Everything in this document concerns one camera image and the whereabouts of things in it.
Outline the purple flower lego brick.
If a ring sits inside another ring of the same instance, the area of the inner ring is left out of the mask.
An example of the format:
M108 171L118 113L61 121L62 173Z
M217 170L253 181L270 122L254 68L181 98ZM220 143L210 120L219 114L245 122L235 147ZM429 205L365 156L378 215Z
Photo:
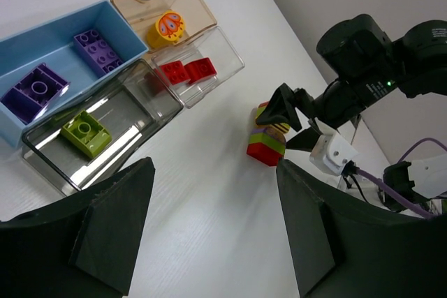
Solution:
M41 63L14 84L2 96L1 103L23 124L30 124L43 116L69 86L68 80Z

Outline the red green striped lego stack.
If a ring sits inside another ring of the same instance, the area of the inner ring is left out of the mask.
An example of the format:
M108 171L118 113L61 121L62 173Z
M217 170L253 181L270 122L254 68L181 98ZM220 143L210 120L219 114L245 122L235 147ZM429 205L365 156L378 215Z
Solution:
M284 157L286 138L273 126L254 128L249 136L247 155L274 167Z

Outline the red rounded lego brick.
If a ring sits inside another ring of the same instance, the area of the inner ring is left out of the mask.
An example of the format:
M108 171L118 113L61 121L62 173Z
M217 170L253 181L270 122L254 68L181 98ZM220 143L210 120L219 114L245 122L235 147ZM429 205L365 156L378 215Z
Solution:
M161 71L172 85L185 82L189 79L189 75L181 61L173 61L163 64L161 65Z

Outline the striped burger lego stack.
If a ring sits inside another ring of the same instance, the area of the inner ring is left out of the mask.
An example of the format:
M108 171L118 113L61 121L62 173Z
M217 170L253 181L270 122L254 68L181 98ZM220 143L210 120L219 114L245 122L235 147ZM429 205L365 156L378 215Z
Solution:
M283 135L287 134L291 127L288 123L274 123L274 124L259 124L258 123L258 118L261 116L261 120L262 121L274 121L274 120L284 120L285 119L285 113L287 112L287 110L285 110L282 107L268 107L268 101L265 101L263 103L261 103L257 110L256 110L256 115L255 115L255 128L266 128L266 127L270 127L273 128L277 131L279 131L280 133L282 133Z

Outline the red curved lego brick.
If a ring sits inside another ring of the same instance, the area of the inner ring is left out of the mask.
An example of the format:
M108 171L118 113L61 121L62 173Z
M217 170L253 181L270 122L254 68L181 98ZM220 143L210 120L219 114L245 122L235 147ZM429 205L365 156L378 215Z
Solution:
M188 84L194 84L217 74L217 71L209 57L197 59L186 64L184 67L189 75Z

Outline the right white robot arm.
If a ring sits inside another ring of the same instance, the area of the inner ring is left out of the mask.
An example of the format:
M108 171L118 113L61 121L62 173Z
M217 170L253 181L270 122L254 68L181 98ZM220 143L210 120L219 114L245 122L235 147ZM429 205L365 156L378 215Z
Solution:
M309 152L311 162L326 174L347 182L369 178L337 129L395 89L407 98L445 95L446 23L426 21L391 40L370 15L361 14L329 29L316 50L336 72L336 80L317 98L281 85L256 123L292 127L296 134L287 148Z

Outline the green lego brick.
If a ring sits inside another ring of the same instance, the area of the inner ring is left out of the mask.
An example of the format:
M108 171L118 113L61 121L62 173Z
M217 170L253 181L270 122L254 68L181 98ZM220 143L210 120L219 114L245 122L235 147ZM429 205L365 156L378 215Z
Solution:
M85 110L65 123L60 134L90 160L96 158L112 141L108 130Z

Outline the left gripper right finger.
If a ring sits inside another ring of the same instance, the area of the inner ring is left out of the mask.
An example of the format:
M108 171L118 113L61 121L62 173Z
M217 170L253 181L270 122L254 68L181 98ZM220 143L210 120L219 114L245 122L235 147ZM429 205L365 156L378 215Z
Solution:
M446 217L367 204L290 160L276 169L301 297L445 297Z

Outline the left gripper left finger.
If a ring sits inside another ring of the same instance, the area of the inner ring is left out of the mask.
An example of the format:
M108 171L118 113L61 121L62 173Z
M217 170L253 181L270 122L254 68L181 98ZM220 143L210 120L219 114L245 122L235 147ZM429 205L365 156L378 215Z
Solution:
M2 297L125 297L154 184L153 160L1 223Z

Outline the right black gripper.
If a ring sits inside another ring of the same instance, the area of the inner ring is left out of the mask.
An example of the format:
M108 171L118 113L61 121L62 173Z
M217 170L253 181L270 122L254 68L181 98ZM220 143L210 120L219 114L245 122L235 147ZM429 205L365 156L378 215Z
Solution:
M288 124L293 130L302 130L296 108L309 119L318 119L337 129L364 111L367 106L350 87L328 87L320 96L313 98L304 89L294 92L283 83L273 93L265 109L256 118L258 125ZM312 151L320 131L307 128L286 143L286 149Z

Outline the yellow rounded lego brick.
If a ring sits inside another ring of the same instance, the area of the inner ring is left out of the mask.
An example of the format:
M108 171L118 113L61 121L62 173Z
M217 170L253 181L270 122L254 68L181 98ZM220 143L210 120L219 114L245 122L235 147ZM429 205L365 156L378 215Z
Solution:
M177 43L185 32L183 17L172 10L166 11L149 28L146 41L152 49Z

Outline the purple rounded lego brick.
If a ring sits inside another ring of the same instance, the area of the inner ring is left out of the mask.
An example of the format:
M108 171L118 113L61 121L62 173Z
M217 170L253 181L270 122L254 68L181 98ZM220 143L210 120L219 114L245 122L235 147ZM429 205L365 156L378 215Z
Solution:
M95 29L74 36L73 45L82 60L99 78L116 70L123 64L119 55Z

